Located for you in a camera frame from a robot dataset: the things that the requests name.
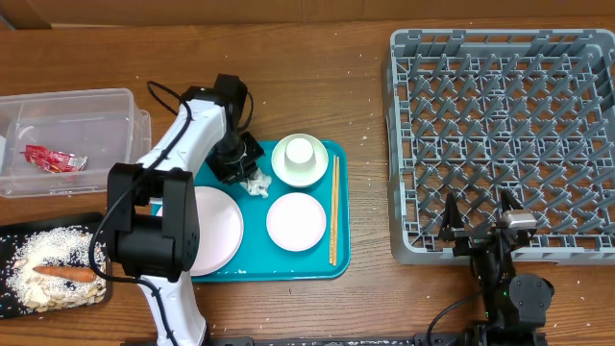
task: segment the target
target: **carrot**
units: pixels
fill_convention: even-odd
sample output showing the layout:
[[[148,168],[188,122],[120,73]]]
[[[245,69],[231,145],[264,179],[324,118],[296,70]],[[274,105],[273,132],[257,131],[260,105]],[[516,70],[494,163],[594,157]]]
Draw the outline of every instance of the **carrot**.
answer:
[[[96,274],[89,268],[40,265],[35,267],[34,271],[39,274],[64,278],[77,283],[91,283],[96,280]]]

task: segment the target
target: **gray plastic basket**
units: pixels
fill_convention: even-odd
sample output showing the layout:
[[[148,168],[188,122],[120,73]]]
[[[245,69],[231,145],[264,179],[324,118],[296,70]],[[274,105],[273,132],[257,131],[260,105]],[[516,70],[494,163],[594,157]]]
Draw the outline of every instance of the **gray plastic basket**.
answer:
[[[515,260],[615,264],[615,36],[399,30],[382,65],[393,257],[467,264],[437,238],[448,192],[468,230],[511,189],[538,220]]]

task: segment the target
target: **clear plastic bin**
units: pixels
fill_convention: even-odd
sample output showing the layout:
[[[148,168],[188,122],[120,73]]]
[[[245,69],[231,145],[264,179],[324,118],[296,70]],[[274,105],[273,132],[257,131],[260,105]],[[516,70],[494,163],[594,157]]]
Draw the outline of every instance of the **clear plastic bin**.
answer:
[[[27,144],[87,157],[83,171],[49,173],[22,154]],[[117,162],[151,150],[150,116],[126,88],[0,97],[0,195],[105,191]]]

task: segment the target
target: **wooden tabletop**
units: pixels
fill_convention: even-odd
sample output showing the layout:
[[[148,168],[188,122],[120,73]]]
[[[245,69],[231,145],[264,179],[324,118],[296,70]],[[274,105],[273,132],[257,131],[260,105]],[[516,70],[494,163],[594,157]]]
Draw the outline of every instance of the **wooden tabletop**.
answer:
[[[400,265],[391,257],[380,67],[391,33],[403,28],[615,31],[615,17],[0,32],[0,94],[127,87],[152,114],[158,140],[173,117],[148,94],[145,81],[181,92],[211,86],[221,72],[240,76],[255,97],[256,138],[309,133],[346,150],[353,259],[332,281],[195,285],[214,337],[413,335],[478,286],[466,266]],[[104,211],[104,204],[102,193],[0,199],[0,224]],[[551,345],[612,343],[613,267],[526,263],[518,271],[555,286],[544,329]],[[476,301],[447,315],[436,330],[460,331],[482,313]],[[99,307],[0,321],[2,345],[116,345],[155,335],[145,299],[130,284],[116,284],[111,301]]]

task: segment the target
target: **teal tray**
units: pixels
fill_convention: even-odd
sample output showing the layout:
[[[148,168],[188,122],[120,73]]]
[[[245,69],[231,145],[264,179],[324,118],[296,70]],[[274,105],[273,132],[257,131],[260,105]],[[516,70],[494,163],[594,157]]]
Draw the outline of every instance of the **teal tray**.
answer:
[[[265,156],[258,160],[258,167],[273,182],[269,186],[269,197],[250,196],[238,184],[231,186],[218,182],[206,164],[196,176],[197,186],[211,186],[228,193],[239,205],[243,214],[243,240],[236,255],[224,267],[205,276],[192,277],[194,283],[236,283],[254,281],[281,281],[305,279],[334,279],[342,275],[351,259],[350,204],[348,202],[348,163],[342,147],[330,140],[323,143],[329,153],[329,167],[325,176],[307,188],[295,188],[283,183],[271,167],[271,153],[278,141],[260,142]],[[314,197],[325,209],[327,219],[331,219],[332,168],[333,155],[339,156],[339,214],[337,238],[337,266],[329,264],[331,225],[328,221],[323,238],[309,250],[289,252],[278,247],[267,233],[265,225],[267,212],[280,197],[290,192],[304,192]],[[160,206],[153,206],[156,214]]]

